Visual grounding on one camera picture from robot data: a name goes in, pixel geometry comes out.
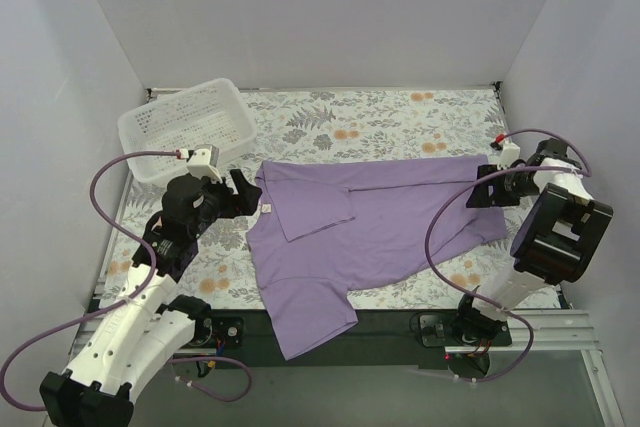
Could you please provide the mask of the purple t-shirt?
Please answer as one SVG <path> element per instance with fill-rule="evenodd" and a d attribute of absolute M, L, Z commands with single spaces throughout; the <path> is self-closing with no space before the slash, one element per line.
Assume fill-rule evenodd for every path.
<path fill-rule="evenodd" d="M 483 155 L 291 164 L 256 174 L 263 219 L 248 233 L 267 277 L 263 304 L 285 359 L 353 327 L 350 289 L 398 282 L 430 263 L 503 239 L 497 208 L 466 207 Z"/>

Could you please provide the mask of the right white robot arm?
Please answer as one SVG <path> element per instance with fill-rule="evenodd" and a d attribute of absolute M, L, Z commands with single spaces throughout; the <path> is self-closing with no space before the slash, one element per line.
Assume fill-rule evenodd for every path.
<path fill-rule="evenodd" d="M 480 166 L 476 181 L 463 188 L 471 209 L 515 207 L 525 197 L 535 202 L 512 242 L 511 266 L 484 286 L 464 289 L 454 312 L 419 316 L 417 333 L 425 346 L 452 340 L 488 347 L 507 331 L 521 302 L 585 273 L 613 210 L 584 187 L 592 174 L 586 157 L 568 140 L 551 132 L 544 136 L 528 159 L 510 135 L 497 136 L 491 144 L 497 162 Z"/>

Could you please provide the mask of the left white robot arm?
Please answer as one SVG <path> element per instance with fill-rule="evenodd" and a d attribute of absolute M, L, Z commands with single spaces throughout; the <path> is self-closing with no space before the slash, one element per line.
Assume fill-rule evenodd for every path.
<path fill-rule="evenodd" d="M 39 391 L 56 426 L 126 426 L 142 390 L 184 345 L 208 340 L 211 308 L 172 295 L 198 253 L 199 238 L 220 219 L 251 216 L 262 191 L 238 169 L 234 185 L 185 174 L 172 179 L 161 209 L 147 222 L 121 294 L 62 373 Z"/>

